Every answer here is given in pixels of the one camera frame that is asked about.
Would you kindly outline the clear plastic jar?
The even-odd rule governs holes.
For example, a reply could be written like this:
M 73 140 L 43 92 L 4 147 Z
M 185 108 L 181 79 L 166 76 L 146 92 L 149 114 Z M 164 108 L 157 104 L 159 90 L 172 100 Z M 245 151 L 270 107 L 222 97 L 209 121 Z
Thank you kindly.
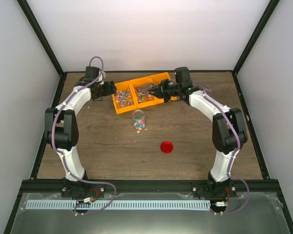
M 145 113 L 143 110 L 137 109 L 132 113 L 132 118 L 134 121 L 134 128 L 140 131 L 145 128 Z

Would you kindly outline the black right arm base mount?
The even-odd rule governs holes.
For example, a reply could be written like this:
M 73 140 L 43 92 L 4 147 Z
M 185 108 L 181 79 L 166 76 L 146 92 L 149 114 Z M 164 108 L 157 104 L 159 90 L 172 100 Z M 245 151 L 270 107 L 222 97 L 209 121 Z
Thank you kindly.
M 232 190 L 233 184 L 230 180 L 224 182 L 213 182 L 212 180 L 196 180 L 191 183 L 194 197 L 200 199 L 223 199 L 228 195 L 236 196 L 236 191 Z

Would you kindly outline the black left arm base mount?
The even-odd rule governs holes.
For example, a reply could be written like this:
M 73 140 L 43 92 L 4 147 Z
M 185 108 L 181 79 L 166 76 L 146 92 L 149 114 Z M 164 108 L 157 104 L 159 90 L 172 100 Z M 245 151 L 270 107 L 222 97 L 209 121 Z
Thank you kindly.
M 68 179 L 61 182 L 61 187 L 62 197 L 69 198 L 102 197 L 105 192 L 105 185 L 70 181 Z

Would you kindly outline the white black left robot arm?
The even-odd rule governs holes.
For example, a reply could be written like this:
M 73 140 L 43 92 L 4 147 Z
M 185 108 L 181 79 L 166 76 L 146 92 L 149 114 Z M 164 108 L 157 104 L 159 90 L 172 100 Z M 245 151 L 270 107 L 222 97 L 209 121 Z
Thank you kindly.
M 85 75 L 75 83 L 68 97 L 56 107 L 45 111 L 44 138 L 60 157 L 65 178 L 75 181 L 72 189 L 80 197 L 89 193 L 90 185 L 85 181 L 85 169 L 77 150 L 77 114 L 88 101 L 113 95 L 116 91 L 113 81 L 105 81 L 105 72 L 102 69 L 87 66 Z

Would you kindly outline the red jar lid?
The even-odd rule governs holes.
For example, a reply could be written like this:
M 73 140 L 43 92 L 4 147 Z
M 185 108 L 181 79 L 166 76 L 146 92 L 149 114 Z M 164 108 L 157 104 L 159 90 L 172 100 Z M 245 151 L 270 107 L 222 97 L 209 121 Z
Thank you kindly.
M 164 154 L 170 154 L 173 151 L 173 144 L 169 141 L 163 141 L 160 145 L 160 149 Z

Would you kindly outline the brown slotted plastic scoop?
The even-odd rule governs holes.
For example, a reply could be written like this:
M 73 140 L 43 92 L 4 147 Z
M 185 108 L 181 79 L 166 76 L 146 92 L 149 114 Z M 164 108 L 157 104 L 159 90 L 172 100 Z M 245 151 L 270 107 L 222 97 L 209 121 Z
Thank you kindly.
M 141 94 L 148 94 L 149 89 L 152 89 L 154 87 L 155 87 L 155 84 L 153 82 L 149 82 L 149 83 L 138 86 L 137 90 Z

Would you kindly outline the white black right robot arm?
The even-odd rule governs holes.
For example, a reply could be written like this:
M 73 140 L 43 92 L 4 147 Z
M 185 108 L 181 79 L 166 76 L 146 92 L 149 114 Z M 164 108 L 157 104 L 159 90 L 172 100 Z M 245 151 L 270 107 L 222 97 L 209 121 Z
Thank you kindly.
M 210 195 L 219 196 L 229 184 L 233 163 L 248 141 L 243 113 L 239 108 L 229 108 L 212 99 L 207 94 L 209 88 L 195 86 L 187 67 L 176 68 L 174 74 L 175 83 L 164 79 L 149 88 L 148 92 L 164 102 L 178 97 L 212 122 L 212 142 L 216 156 L 208 174 L 207 190 Z

